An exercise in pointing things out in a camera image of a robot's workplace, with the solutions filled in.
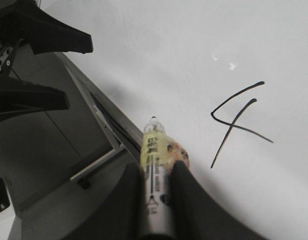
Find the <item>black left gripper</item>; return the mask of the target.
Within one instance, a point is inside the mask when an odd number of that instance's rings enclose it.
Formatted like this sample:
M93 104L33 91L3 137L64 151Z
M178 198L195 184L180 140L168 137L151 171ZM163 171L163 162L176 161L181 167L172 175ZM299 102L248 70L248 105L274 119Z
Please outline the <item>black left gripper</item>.
M67 110L64 91L9 76L19 47L34 54L91 53L92 37L41 10L34 0L0 0L0 122L29 113Z

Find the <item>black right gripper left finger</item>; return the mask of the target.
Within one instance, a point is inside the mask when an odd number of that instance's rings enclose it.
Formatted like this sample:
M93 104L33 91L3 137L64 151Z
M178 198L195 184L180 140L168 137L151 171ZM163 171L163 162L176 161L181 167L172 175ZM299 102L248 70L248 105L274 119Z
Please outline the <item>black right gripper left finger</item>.
M135 240L141 195L141 174L136 163L126 165L112 192L96 211L65 240Z

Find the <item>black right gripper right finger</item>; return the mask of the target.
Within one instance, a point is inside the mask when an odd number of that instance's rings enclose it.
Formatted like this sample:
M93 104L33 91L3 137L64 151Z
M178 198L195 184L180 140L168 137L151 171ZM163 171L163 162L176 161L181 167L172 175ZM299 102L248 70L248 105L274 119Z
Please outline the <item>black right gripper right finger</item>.
M176 161L173 166L171 191L179 239L264 239L214 201L182 161Z

